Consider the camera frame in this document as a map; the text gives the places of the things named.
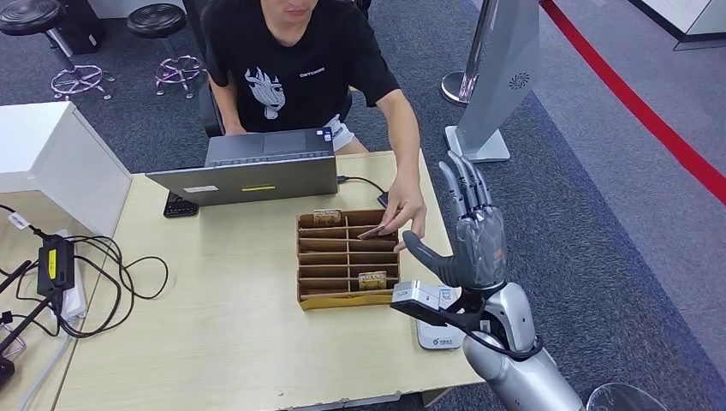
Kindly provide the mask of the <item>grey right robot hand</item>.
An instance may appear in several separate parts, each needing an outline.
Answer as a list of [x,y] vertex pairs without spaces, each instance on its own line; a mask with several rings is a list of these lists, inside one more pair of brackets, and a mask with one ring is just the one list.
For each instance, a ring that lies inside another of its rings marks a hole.
[[463,156],[449,151],[455,165],[438,167],[449,187],[455,236],[452,254],[443,256],[425,245],[411,230],[402,234],[408,251],[445,285],[464,289],[491,289],[504,282],[506,239],[501,210],[493,205],[482,173]]

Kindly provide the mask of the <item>person's left hand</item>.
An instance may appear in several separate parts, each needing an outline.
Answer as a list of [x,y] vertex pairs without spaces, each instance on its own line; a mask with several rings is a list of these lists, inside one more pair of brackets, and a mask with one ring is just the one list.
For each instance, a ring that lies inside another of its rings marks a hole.
[[416,170],[398,170],[389,191],[389,202],[379,235],[388,235],[411,223],[410,230],[419,238],[425,236],[426,205],[420,190],[420,174]]

